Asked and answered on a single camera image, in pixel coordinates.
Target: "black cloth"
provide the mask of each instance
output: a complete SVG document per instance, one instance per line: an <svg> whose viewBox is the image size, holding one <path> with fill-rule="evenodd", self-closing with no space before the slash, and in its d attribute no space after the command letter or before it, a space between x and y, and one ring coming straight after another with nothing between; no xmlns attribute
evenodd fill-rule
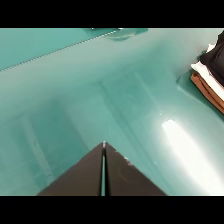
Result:
<svg viewBox="0 0 224 224"><path fill-rule="evenodd" d="M224 86L224 31L218 35L218 41L211 51L200 57L215 79Z"/></svg>

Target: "clothing stack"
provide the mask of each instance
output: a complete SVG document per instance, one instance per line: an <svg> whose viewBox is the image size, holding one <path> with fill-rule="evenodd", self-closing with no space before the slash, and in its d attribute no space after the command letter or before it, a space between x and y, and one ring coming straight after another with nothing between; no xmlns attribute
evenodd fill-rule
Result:
<svg viewBox="0 0 224 224"><path fill-rule="evenodd" d="M200 61L192 64L191 80L202 94L224 114L224 31L215 45L209 44Z"/></svg>

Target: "teal table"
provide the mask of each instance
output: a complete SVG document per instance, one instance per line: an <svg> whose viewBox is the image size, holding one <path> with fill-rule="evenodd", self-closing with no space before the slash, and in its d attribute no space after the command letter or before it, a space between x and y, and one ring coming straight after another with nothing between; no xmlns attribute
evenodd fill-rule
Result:
<svg viewBox="0 0 224 224"><path fill-rule="evenodd" d="M124 29L0 72L0 194L107 141L168 195L223 195L223 115L189 80L221 31Z"/></svg>

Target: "orange cloth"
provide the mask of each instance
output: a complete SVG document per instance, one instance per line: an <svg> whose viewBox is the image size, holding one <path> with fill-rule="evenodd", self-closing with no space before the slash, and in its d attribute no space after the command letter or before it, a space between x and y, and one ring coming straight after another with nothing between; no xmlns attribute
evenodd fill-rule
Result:
<svg viewBox="0 0 224 224"><path fill-rule="evenodd" d="M212 90L212 88L198 73L192 74L191 81L198 87L202 94L224 114L224 101Z"/></svg>

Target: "white cloth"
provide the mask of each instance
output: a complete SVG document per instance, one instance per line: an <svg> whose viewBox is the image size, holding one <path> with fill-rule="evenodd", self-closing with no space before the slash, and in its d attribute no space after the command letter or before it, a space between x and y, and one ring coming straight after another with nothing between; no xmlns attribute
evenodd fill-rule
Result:
<svg viewBox="0 0 224 224"><path fill-rule="evenodd" d="M209 44L207 52L211 51L215 45ZM224 87L212 76L208 68L200 61L191 64L191 67L197 71L213 91L224 101Z"/></svg>

